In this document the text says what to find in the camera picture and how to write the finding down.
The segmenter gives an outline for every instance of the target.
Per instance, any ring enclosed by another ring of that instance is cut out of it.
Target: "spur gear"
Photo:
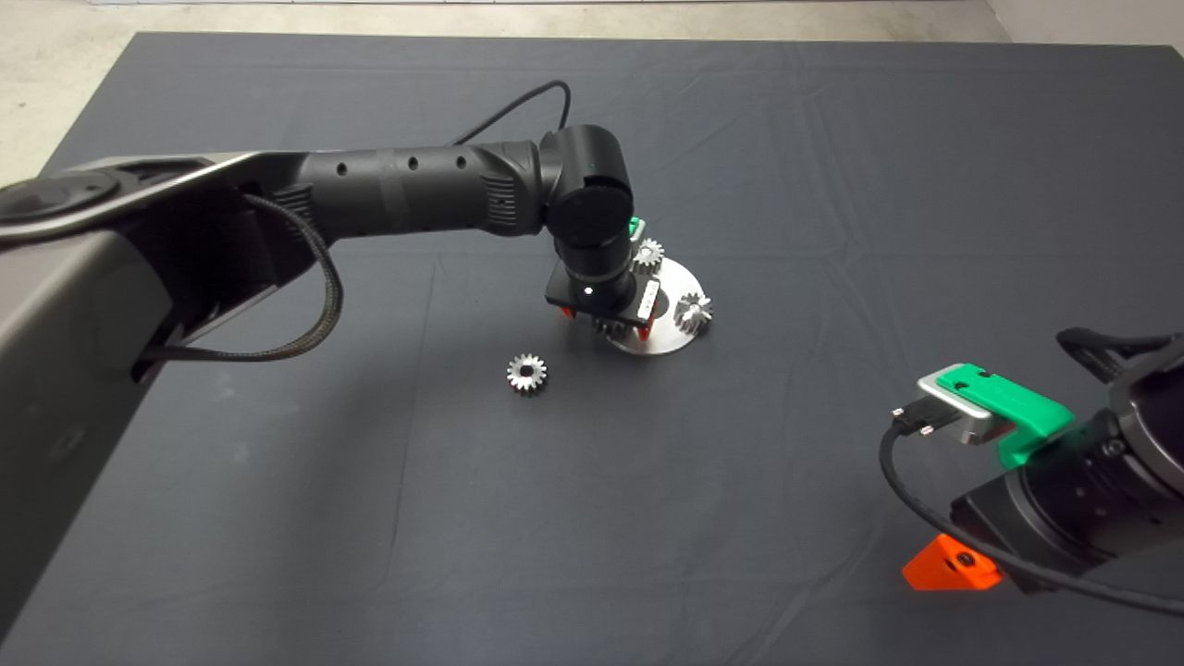
[[[712,322],[712,300],[702,294],[687,294],[678,299],[674,309],[674,322],[688,335],[699,335]]]
[[[506,380],[519,395],[533,395],[547,383],[547,363],[534,354],[519,354],[506,369]]]
[[[662,248],[662,243],[658,243],[654,238],[645,238],[637,245],[637,251],[633,252],[632,269],[633,273],[638,275],[654,275],[662,268],[662,258],[665,256],[665,250]]]

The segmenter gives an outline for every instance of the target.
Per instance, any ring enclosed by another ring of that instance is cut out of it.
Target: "wall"
[[[989,0],[1015,41],[1171,44],[1184,52],[1184,0]]]

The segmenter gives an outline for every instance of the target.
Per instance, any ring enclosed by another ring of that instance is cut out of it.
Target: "orange bracket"
[[[914,590],[986,590],[1003,579],[995,561],[948,534],[938,534],[901,572]]]

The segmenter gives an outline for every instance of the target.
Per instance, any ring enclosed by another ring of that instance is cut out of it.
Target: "black tablecloth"
[[[709,335],[638,359],[566,322],[546,235],[342,243],[322,348],[166,369],[0,662],[1179,662],[1164,617],[912,591],[933,534],[875,460],[933,370],[1087,416],[1103,389],[1057,329],[1182,328],[1170,49],[142,34],[50,168],[437,145],[553,77],[619,136]],[[283,341],[321,295],[307,276],[207,342]],[[522,352],[551,366],[536,399],[504,383]],[[998,473],[901,457],[939,504]],[[1182,594],[1182,556],[1099,575]]]

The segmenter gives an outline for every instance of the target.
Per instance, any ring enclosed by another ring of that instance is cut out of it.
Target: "cable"
[[[530,100],[534,100],[535,97],[542,95],[543,92],[551,90],[552,88],[561,88],[564,90],[564,111],[559,115],[559,129],[567,127],[567,113],[572,110],[572,88],[567,85],[567,82],[555,79],[543,83],[538,88],[527,90],[526,92],[520,95],[516,100],[502,107],[501,110],[498,110],[496,114],[481,121],[481,123],[478,123],[469,132],[465,132],[464,134],[450,141],[449,145],[459,146],[462,143],[466,143],[474,136],[493,127],[495,122],[506,117],[506,115],[513,111],[514,109],[521,107],[522,104],[529,102]]]
[[[910,434],[910,429],[912,428],[909,425],[899,421],[894,421],[892,427],[888,428],[883,438],[880,440],[880,469],[883,472],[884,480],[888,481],[888,486],[894,493],[896,493],[896,497],[905,502],[905,506],[913,510],[913,513],[920,515],[922,520],[932,525],[935,530],[950,534],[954,539],[965,544],[966,547],[976,550],[997,563],[1005,565],[1009,572],[1023,574],[1029,578],[1054,588],[1092,596],[1094,598],[1118,603],[1120,606],[1184,617],[1184,600],[1117,588],[1114,585],[1107,585],[1106,583],[1070,576],[1063,571],[1042,566],[1000,547],[996,547],[954,525],[952,520],[938,513],[935,510],[926,505],[920,498],[914,495],[905,482],[901,481],[900,474],[896,472],[896,466],[893,461],[893,449],[902,435]]]
[[[292,226],[308,243],[309,251],[316,258],[324,273],[324,307],[320,319],[303,335],[296,338],[287,345],[262,351],[262,352],[223,352],[218,350],[205,350],[201,347],[176,347],[176,346],[153,346],[144,350],[143,358],[147,360],[219,360],[238,363],[263,363],[269,360],[283,360],[297,357],[313,351],[317,345],[329,337],[337,320],[341,319],[341,307],[345,290],[341,287],[341,276],[329,256],[329,248],[316,229],[304,218],[263,197],[244,194],[247,205],[259,212],[278,216]]]

